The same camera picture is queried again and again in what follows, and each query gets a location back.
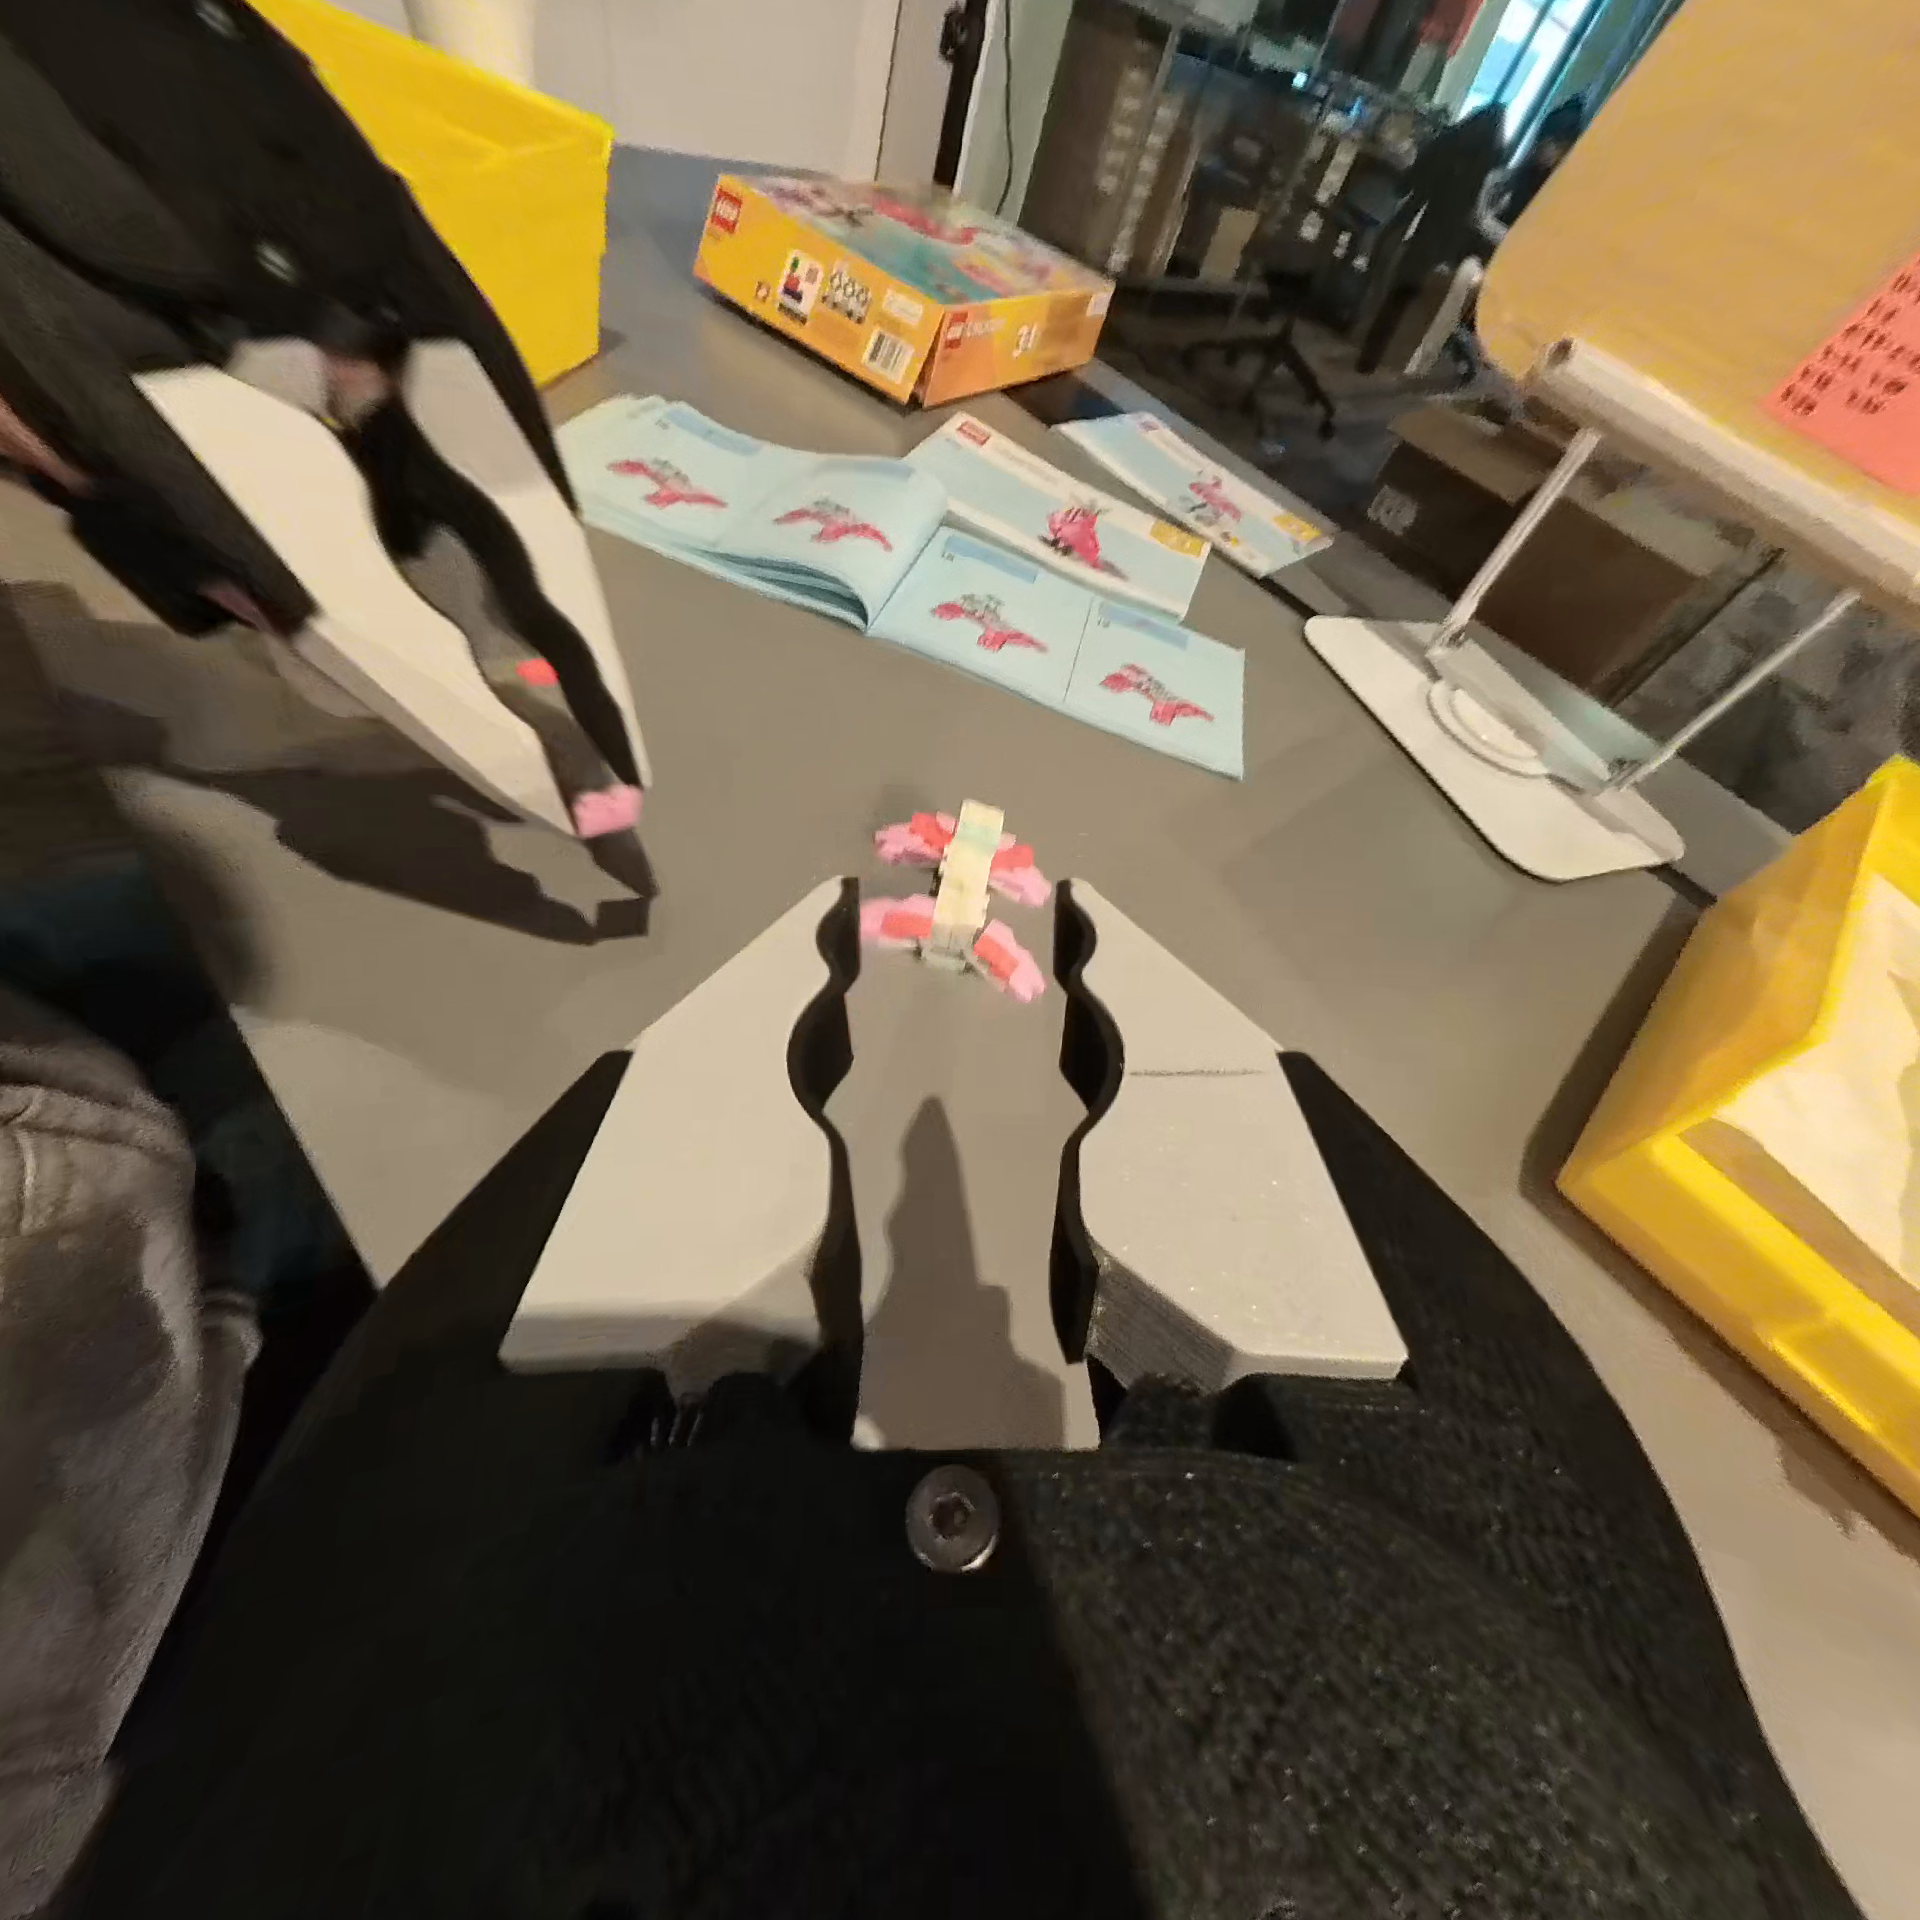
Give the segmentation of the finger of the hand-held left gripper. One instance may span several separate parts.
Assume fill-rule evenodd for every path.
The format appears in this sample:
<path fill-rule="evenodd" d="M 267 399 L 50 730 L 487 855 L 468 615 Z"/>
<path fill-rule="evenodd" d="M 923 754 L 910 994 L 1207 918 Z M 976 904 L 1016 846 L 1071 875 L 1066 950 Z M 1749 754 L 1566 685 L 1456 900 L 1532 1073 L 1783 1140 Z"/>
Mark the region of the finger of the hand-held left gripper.
<path fill-rule="evenodd" d="M 231 505 L 314 598 L 293 652 L 343 696 L 404 730 L 444 770 L 539 829 L 575 829 L 580 749 L 555 690 L 522 685 L 477 587 L 439 609 L 392 557 L 364 472 L 343 442 L 321 355 L 243 355 L 237 371 L 140 371 L 140 399 L 181 431 Z"/>
<path fill-rule="evenodd" d="M 411 341 L 385 378 L 385 399 L 370 405 L 379 540 L 415 561 L 448 534 L 474 561 L 499 630 L 553 665 L 598 762 L 598 787 L 650 787 L 610 606 L 538 388 L 515 375 L 500 395 L 463 341 Z"/>

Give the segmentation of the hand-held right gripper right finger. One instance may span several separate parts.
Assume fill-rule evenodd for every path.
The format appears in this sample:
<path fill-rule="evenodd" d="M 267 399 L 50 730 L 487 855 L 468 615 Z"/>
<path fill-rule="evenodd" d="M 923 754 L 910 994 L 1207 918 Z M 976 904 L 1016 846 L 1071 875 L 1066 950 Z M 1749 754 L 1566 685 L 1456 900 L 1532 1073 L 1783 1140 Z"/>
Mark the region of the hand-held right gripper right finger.
<path fill-rule="evenodd" d="M 1403 1331 L 1284 1043 L 1090 880 L 1055 897 L 1064 1147 L 1050 1307 L 1112 1388 L 1382 1382 Z"/>

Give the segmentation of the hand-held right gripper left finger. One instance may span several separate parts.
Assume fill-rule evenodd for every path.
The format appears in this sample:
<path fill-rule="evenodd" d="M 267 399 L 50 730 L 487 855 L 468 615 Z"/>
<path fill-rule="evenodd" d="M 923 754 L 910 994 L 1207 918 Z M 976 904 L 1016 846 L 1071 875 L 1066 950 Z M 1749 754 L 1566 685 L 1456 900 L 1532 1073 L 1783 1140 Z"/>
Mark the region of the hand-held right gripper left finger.
<path fill-rule="evenodd" d="M 500 1331 L 514 1373 L 777 1380 L 846 1444 L 870 1345 L 846 1140 L 856 875 L 807 885 L 623 1053 Z"/>

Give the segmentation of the yellow brick storage bin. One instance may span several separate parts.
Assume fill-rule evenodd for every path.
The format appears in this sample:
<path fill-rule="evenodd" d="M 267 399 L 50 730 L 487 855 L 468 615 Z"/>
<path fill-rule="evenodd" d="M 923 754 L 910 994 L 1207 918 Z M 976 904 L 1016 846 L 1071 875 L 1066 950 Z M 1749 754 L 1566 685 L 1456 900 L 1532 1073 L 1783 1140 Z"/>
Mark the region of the yellow brick storage bin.
<path fill-rule="evenodd" d="M 547 388 L 598 355 L 615 129 L 315 0 L 260 0 L 491 300 Z"/>

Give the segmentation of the pink toy brick bird model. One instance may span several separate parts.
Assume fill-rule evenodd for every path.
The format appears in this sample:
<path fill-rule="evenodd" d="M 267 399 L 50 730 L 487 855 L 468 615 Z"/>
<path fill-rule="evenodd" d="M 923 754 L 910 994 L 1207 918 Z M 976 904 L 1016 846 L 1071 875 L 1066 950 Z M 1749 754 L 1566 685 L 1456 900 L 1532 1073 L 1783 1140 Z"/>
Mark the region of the pink toy brick bird model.
<path fill-rule="evenodd" d="M 1055 880 L 1035 846 L 1004 829 L 1004 809 L 976 801 L 955 813 L 917 809 L 883 822 L 873 851 L 887 868 L 923 874 L 928 885 L 856 904 L 856 938 L 870 950 L 906 950 L 932 970 L 976 972 L 1018 1005 L 1045 1000 L 1045 965 L 1000 904 L 1045 909 Z"/>

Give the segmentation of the grey desk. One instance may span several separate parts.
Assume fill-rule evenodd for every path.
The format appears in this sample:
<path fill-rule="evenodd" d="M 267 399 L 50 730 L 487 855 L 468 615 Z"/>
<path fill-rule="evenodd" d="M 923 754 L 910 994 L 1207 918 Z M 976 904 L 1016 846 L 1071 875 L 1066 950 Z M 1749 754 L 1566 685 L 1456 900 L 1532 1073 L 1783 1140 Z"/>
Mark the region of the grey desk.
<path fill-rule="evenodd" d="M 1537 880 L 1207 563 L 1196 630 L 1246 652 L 1246 777 L 1145 754 L 1000 685 L 595 540 L 659 787 L 650 936 L 580 846 L 468 813 L 402 749 L 348 749 L 249 659 L 171 642 L 3 491 L 3 586 L 156 846 L 204 970 L 370 1279 L 605 1053 L 873 829 L 988 801 L 1050 875 L 1313 1053 L 1508 1245 L 1633 1416 L 1717 1585 L 1764 1736 L 1867 1915 L 1914 1915 L 1914 1519 L 1735 1365 L 1548 1172 L 1698 918 L 1781 829 L 1675 763 L 1685 875 Z"/>

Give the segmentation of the orange toy set box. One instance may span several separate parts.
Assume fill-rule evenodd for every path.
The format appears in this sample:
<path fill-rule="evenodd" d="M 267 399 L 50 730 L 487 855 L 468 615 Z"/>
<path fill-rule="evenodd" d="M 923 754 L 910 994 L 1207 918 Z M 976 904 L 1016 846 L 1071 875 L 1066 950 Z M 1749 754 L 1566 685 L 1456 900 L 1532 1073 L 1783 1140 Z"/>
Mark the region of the orange toy set box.
<path fill-rule="evenodd" d="M 941 185 L 716 177 L 694 262 L 723 300 L 894 405 L 1083 371 L 1116 283 Z"/>

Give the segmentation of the person's blue jeans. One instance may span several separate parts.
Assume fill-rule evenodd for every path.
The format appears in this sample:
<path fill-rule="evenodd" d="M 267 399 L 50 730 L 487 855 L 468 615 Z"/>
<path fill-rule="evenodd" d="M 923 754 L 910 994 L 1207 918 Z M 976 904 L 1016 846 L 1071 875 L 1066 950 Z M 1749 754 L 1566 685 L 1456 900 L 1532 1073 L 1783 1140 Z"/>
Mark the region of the person's blue jeans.
<path fill-rule="evenodd" d="M 113 1043 L 193 1156 L 204 1267 L 249 1294 L 267 1351 L 329 1357 L 376 1284 L 288 1110 L 147 863 L 3 875 L 3 985 Z"/>

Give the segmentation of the closed parrot instruction booklet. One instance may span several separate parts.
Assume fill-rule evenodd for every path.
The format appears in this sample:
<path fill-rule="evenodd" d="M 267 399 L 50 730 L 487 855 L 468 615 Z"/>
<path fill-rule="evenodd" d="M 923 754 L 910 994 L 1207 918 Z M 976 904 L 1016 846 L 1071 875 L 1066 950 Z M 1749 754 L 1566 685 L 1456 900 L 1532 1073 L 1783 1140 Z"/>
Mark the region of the closed parrot instruction booklet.
<path fill-rule="evenodd" d="M 944 419 L 906 463 L 944 491 L 944 515 L 1097 595 L 1188 618 L 1207 540 L 1101 491 L 976 412 Z"/>

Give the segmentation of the open instruction booklet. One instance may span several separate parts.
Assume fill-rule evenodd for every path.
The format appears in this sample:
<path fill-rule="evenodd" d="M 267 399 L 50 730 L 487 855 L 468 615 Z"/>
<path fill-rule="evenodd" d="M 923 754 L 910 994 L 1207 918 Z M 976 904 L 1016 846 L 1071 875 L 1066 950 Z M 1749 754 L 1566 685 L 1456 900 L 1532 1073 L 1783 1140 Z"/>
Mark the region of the open instruction booklet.
<path fill-rule="evenodd" d="M 1242 774 L 1237 648 L 955 524 L 906 456 L 766 442 L 661 395 L 565 419 L 560 456 L 595 531 Z"/>

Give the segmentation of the yellow bin with plastic bags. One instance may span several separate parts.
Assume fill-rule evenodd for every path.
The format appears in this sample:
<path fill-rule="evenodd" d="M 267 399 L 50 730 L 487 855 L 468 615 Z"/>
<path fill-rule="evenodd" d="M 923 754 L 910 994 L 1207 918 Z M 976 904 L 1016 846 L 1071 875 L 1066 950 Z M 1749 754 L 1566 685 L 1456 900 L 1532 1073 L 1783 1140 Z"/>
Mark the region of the yellow bin with plastic bags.
<path fill-rule="evenodd" d="M 1920 770 L 1906 754 L 1698 919 L 1560 1195 L 1914 1512 L 1920 1333 L 1685 1147 L 1821 1034 L 1867 875 L 1920 897 Z"/>

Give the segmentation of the pile of clear plastic bags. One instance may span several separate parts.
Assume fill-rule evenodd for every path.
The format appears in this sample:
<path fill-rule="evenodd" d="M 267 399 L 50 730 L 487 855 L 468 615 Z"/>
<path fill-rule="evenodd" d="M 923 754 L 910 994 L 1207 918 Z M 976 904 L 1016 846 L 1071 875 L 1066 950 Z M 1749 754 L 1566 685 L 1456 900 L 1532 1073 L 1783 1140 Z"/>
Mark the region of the pile of clear plastic bags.
<path fill-rule="evenodd" d="M 1920 909 L 1867 875 L 1821 1034 L 1685 1147 L 1906 1331 L 1920 1326 Z"/>

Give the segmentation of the thin closed instruction booklet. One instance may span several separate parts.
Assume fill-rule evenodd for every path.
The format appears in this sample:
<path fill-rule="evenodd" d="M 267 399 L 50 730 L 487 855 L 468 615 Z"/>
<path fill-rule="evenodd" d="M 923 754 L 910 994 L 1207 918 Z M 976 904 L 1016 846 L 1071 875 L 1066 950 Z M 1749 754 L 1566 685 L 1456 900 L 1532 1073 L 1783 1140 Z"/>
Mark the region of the thin closed instruction booklet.
<path fill-rule="evenodd" d="M 1200 455 L 1158 412 L 1066 419 L 1057 431 L 1242 576 L 1273 578 L 1337 540 L 1337 524 Z"/>

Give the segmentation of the metal storage shelf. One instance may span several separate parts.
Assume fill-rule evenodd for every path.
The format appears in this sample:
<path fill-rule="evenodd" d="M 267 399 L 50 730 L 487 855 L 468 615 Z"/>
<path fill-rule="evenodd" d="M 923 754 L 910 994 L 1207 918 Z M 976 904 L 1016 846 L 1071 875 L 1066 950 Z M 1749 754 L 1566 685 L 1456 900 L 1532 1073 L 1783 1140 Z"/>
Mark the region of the metal storage shelf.
<path fill-rule="evenodd" d="M 1351 177 L 1443 128 L 1477 3 L 1071 3 L 1024 227 L 1125 283 L 1234 283 L 1322 243 Z"/>

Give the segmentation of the cardboard box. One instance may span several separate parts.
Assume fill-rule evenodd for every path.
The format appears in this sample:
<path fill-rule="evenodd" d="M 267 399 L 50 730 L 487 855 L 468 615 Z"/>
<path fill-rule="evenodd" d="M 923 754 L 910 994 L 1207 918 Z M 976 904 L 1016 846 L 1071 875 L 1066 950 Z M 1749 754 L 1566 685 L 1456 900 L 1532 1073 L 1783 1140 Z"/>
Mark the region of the cardboard box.
<path fill-rule="evenodd" d="M 1456 598 L 1554 472 L 1566 442 L 1463 405 L 1395 412 L 1367 534 L 1381 557 Z M 1477 623 L 1599 690 L 1638 663 L 1735 540 L 1691 515 L 1644 467 L 1594 455 L 1523 557 L 1485 587 Z"/>

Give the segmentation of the black office chair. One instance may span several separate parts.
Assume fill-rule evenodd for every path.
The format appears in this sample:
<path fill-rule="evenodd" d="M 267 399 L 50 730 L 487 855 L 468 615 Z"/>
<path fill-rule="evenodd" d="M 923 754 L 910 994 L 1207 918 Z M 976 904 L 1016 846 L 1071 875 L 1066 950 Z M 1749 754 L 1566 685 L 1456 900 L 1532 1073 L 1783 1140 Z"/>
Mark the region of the black office chair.
<path fill-rule="evenodd" d="M 1185 351 L 1188 360 L 1207 351 L 1223 360 L 1251 355 L 1251 375 L 1242 388 L 1246 405 L 1256 405 L 1264 385 L 1284 371 L 1303 395 L 1303 405 L 1313 411 L 1318 438 L 1329 442 L 1339 424 L 1337 399 L 1296 341 L 1296 323 L 1306 308 L 1313 308 L 1313 277 L 1273 269 L 1256 277 L 1251 308 L 1237 300 L 1229 323 L 1213 323 Z"/>

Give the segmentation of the pink sticky note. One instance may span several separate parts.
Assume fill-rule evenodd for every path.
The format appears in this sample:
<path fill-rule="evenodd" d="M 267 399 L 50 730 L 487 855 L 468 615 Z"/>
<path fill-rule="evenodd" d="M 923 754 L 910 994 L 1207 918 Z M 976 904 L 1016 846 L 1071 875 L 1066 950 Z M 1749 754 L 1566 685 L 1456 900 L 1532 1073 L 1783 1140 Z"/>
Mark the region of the pink sticky note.
<path fill-rule="evenodd" d="M 1920 257 L 1909 252 L 1764 399 L 1767 419 L 1870 484 L 1920 491 Z"/>

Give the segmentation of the wooden book stand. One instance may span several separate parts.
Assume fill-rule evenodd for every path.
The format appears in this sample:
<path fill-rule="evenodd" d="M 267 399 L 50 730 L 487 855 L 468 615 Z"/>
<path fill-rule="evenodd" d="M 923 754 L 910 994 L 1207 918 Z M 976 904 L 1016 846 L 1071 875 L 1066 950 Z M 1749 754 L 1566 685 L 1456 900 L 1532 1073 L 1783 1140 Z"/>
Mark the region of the wooden book stand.
<path fill-rule="evenodd" d="M 1675 868 L 1685 840 L 1644 801 L 1653 770 L 1860 598 L 1914 618 L 1914 498 L 1764 411 L 1914 252 L 1914 219 L 1920 9 L 1702 0 L 1503 239 L 1482 346 L 1572 438 L 1436 623 L 1318 615 L 1306 642 L 1518 874 Z M 1607 442 L 1831 578 L 1814 623 L 1644 762 L 1588 749 L 1470 639 L 1485 587 Z"/>

